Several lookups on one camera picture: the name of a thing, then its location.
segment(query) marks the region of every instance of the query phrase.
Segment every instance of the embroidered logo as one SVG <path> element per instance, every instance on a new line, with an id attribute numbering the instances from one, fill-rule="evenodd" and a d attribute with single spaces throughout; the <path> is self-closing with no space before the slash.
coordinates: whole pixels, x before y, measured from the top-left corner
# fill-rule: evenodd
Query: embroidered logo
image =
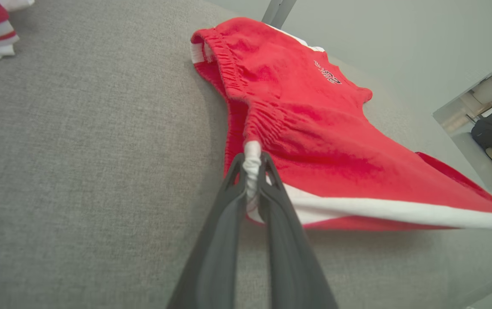
<path id="1" fill-rule="evenodd" d="M 317 66 L 318 70 L 320 72 L 322 72 L 322 75 L 332 84 L 340 84 L 341 82 L 339 81 L 339 79 L 335 78 L 334 77 L 334 74 L 330 73 L 330 71 L 327 71 L 326 69 L 324 69 L 323 67 L 320 66 L 320 64 L 318 64 L 318 62 L 316 62 L 316 60 L 314 61 L 314 64 Z"/>

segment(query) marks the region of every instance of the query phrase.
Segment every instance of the gray fabric surface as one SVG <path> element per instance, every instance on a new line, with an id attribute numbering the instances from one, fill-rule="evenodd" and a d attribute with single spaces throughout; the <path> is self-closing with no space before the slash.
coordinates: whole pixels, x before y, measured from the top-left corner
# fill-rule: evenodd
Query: gray fabric surface
<path id="1" fill-rule="evenodd" d="M 12 15 L 0 308 L 164 307 L 220 185 L 226 134 L 188 39 L 232 16 L 194 0 L 42 0 Z M 342 309 L 460 308 L 492 292 L 492 231 L 308 236 Z M 244 223 L 239 308 L 268 307 L 265 245 Z"/>

